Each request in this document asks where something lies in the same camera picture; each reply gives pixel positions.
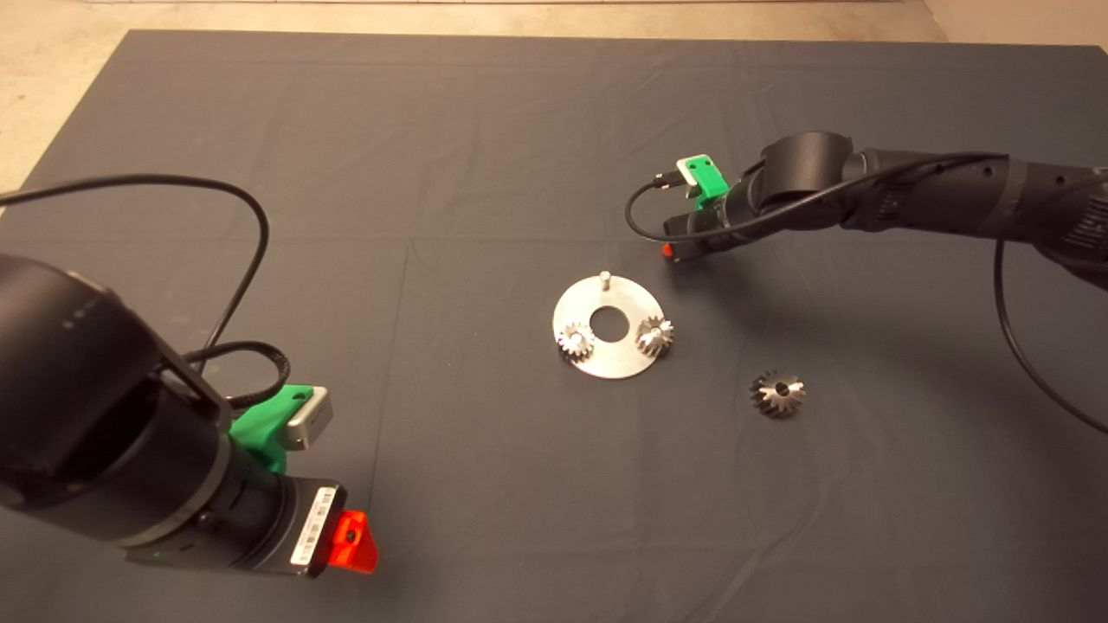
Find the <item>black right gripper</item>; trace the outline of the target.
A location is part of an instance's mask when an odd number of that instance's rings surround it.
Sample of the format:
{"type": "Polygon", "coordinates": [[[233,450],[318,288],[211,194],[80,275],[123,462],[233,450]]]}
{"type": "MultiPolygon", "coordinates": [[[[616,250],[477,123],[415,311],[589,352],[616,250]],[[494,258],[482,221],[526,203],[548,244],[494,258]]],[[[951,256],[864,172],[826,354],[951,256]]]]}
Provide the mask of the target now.
{"type": "MultiPolygon", "coordinates": [[[[661,232],[667,236],[674,237],[724,229],[728,225],[728,221],[725,217],[720,219],[717,212],[689,212],[665,219],[664,224],[661,224],[661,232]]],[[[665,261],[669,261],[669,263],[696,261],[716,253],[732,251],[736,245],[737,238],[733,235],[712,234],[697,238],[697,241],[664,243],[661,244],[661,256],[665,257],[665,261]]]]}

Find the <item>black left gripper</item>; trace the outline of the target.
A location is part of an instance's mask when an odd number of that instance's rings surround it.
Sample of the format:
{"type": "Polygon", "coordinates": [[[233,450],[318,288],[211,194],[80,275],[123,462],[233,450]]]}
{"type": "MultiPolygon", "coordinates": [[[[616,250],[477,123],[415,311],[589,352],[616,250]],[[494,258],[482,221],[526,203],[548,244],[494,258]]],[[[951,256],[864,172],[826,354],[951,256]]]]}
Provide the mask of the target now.
{"type": "Polygon", "coordinates": [[[380,560],[368,514],[343,510],[332,478],[280,476],[280,513],[254,556],[261,575],[317,578],[325,568],[373,575],[380,560]]]}

